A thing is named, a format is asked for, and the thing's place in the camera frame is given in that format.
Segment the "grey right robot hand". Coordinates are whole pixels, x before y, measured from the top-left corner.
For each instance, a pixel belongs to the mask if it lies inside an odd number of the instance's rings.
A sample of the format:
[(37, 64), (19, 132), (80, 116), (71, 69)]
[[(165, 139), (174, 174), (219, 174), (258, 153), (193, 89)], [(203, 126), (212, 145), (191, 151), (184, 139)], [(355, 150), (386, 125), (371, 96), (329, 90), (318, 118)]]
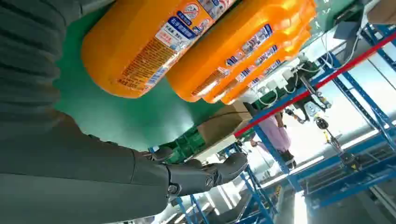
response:
[(52, 127), (0, 123), (3, 224), (106, 224), (154, 216), (177, 196), (235, 179), (243, 153), (198, 168), (166, 165), (89, 136), (69, 116)]

